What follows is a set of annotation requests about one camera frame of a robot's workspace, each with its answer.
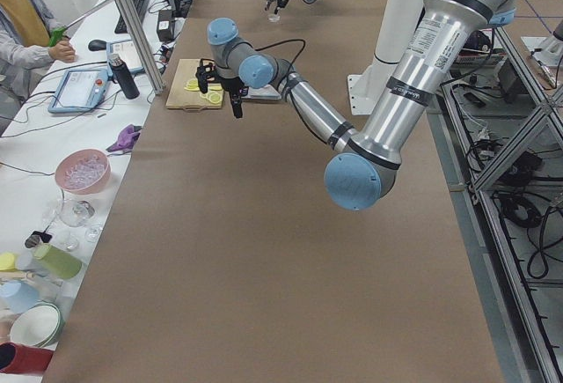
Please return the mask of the glass sauce bottle metal pourer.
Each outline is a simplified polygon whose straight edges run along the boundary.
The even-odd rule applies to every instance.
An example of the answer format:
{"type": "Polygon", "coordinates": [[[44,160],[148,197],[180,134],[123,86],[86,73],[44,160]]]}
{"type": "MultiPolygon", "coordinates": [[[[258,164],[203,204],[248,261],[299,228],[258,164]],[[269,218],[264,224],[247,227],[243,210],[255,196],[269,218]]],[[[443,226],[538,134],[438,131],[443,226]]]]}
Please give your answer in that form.
{"type": "Polygon", "coordinates": [[[280,20],[280,14],[278,13],[278,0],[266,0],[265,12],[267,14],[267,20],[270,23],[277,23],[280,20]]]}

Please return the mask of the grey digital kitchen scale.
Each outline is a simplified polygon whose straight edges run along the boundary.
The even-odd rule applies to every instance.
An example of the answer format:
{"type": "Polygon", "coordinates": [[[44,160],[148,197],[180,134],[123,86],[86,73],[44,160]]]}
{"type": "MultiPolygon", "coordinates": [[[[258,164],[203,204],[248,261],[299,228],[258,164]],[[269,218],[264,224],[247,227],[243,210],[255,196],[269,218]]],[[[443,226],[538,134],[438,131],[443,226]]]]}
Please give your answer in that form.
{"type": "Polygon", "coordinates": [[[249,87],[247,94],[243,96],[244,100],[258,101],[279,101],[281,98],[281,95],[271,85],[266,85],[261,88],[249,87]]]}

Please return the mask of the green cup lying down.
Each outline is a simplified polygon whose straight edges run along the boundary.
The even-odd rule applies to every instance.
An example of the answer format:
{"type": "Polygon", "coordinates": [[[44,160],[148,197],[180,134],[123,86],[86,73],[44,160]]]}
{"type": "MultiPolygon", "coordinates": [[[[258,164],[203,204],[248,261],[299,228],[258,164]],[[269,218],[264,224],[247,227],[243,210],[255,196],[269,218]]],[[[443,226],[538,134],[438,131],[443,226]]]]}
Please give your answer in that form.
{"type": "Polygon", "coordinates": [[[50,244],[40,244],[33,250],[33,258],[50,273],[67,280],[82,269],[82,262],[73,255],[50,244]]]}

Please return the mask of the yellow cup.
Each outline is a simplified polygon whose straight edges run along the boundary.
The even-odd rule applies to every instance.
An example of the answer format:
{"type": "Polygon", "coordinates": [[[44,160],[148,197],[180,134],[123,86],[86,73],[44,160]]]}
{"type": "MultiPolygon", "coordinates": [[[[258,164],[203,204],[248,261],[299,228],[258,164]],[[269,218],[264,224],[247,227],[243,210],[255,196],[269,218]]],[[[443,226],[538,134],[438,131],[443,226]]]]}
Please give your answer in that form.
{"type": "Polygon", "coordinates": [[[12,252],[3,252],[0,254],[0,271],[12,272],[17,269],[17,256],[12,252]]]}

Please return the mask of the lemon slice lower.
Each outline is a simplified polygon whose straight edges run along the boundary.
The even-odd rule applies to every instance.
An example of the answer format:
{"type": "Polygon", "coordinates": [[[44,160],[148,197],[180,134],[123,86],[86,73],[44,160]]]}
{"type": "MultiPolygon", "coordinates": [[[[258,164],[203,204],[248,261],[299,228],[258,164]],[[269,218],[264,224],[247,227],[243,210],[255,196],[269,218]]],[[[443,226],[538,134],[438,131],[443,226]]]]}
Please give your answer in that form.
{"type": "Polygon", "coordinates": [[[223,102],[223,88],[220,85],[210,85],[206,92],[200,92],[200,97],[213,106],[219,106],[223,102]]]}

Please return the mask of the lemon slice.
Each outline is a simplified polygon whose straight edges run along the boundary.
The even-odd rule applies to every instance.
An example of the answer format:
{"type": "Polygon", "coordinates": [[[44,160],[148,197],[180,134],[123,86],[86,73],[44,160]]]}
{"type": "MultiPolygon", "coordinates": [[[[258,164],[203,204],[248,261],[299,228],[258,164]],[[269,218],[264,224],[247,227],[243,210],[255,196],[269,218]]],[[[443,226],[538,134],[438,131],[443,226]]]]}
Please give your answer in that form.
{"type": "Polygon", "coordinates": [[[190,78],[186,81],[184,89],[189,92],[199,92],[199,82],[197,78],[190,78]]]}
{"type": "Polygon", "coordinates": [[[210,85],[206,92],[200,92],[200,97],[213,106],[219,106],[223,102],[223,88],[220,85],[210,85]]]}

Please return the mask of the lemon slice upper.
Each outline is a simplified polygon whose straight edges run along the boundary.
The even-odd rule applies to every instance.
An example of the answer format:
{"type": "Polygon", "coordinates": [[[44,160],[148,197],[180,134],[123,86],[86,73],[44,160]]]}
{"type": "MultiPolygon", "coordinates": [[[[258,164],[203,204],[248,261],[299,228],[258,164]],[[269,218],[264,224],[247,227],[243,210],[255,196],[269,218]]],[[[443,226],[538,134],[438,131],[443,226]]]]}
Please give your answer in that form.
{"type": "Polygon", "coordinates": [[[186,81],[184,89],[189,92],[199,92],[199,82],[197,78],[190,78],[186,81]]]}

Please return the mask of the black thermos bottle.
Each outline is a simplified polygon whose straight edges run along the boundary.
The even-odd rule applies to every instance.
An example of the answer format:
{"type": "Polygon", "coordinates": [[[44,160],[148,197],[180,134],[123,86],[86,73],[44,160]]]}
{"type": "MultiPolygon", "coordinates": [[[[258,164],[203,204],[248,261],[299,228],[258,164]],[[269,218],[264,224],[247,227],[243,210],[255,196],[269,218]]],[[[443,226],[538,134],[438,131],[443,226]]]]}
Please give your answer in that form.
{"type": "Polygon", "coordinates": [[[127,99],[136,99],[140,95],[140,92],[127,64],[115,53],[108,56],[108,62],[113,73],[113,78],[119,84],[125,97],[127,99]]]}

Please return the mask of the far blue teach pendant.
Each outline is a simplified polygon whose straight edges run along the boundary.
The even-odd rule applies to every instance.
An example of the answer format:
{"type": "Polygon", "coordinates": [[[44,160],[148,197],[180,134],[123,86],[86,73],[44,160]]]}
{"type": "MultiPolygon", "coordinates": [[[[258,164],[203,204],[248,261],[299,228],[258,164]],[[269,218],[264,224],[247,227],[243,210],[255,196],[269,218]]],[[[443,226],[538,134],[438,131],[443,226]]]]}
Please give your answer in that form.
{"type": "Polygon", "coordinates": [[[132,74],[144,71],[135,43],[131,39],[107,42],[106,55],[111,54],[117,54],[132,74]]]}

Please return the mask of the near blue teach pendant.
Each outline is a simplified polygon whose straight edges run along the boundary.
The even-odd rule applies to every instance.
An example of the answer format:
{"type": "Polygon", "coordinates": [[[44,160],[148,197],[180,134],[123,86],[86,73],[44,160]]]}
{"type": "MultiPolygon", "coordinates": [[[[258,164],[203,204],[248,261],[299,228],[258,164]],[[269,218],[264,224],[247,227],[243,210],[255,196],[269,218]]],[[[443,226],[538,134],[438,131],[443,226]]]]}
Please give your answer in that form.
{"type": "Polygon", "coordinates": [[[106,69],[66,70],[48,105],[51,114],[89,112],[105,96],[109,76],[106,69]]]}

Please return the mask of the pink bowl with ice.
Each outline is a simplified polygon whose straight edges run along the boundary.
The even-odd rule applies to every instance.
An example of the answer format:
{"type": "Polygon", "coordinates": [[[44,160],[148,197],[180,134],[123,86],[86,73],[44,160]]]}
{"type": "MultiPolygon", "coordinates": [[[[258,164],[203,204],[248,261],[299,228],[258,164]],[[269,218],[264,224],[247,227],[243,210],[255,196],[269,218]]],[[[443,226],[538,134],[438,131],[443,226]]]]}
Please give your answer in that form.
{"type": "Polygon", "coordinates": [[[107,155],[97,149],[75,151],[55,170],[55,183],[74,195],[96,194],[104,189],[111,176],[107,155]]]}

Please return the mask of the clear wine glass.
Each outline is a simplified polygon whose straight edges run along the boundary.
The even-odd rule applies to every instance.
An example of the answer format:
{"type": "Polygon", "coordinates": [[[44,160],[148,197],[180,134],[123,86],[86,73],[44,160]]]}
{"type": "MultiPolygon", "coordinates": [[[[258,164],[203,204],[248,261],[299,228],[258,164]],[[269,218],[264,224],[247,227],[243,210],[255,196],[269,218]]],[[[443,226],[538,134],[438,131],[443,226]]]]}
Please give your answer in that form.
{"type": "Polygon", "coordinates": [[[95,209],[84,200],[64,200],[58,211],[58,218],[69,227],[85,225],[95,214],[95,209]]]}

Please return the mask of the seated person grey jacket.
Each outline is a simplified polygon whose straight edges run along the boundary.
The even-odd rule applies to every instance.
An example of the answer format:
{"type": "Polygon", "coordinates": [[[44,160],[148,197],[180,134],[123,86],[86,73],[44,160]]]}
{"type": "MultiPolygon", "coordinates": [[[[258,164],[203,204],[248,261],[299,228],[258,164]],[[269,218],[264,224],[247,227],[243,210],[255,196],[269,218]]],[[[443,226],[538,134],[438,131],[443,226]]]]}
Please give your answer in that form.
{"type": "Polygon", "coordinates": [[[61,27],[44,0],[1,0],[1,85],[25,99],[41,70],[55,61],[73,63],[76,50],[68,38],[49,44],[61,27]]]}

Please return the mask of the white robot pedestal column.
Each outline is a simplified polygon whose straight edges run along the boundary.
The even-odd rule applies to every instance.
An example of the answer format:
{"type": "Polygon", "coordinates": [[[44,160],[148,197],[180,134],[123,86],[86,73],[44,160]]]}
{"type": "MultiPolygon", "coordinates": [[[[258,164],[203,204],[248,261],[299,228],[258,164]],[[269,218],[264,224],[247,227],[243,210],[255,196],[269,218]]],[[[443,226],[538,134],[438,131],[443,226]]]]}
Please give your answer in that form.
{"type": "Polygon", "coordinates": [[[348,77],[353,115],[372,113],[419,23],[423,0],[387,0],[373,61],[361,75],[348,77]]]}

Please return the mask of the aluminium frame post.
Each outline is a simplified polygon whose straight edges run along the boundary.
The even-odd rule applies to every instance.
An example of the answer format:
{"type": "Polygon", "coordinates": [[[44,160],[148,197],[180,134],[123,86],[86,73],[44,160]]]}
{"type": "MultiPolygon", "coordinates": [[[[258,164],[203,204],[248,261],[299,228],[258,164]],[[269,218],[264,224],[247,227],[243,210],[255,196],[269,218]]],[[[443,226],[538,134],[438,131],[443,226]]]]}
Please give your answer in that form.
{"type": "Polygon", "coordinates": [[[159,95],[165,88],[164,81],[156,65],[150,44],[145,36],[141,20],[139,19],[136,8],[132,0],[115,0],[120,15],[124,18],[128,28],[128,33],[135,43],[137,54],[142,62],[145,74],[147,75],[153,92],[159,95]]]}

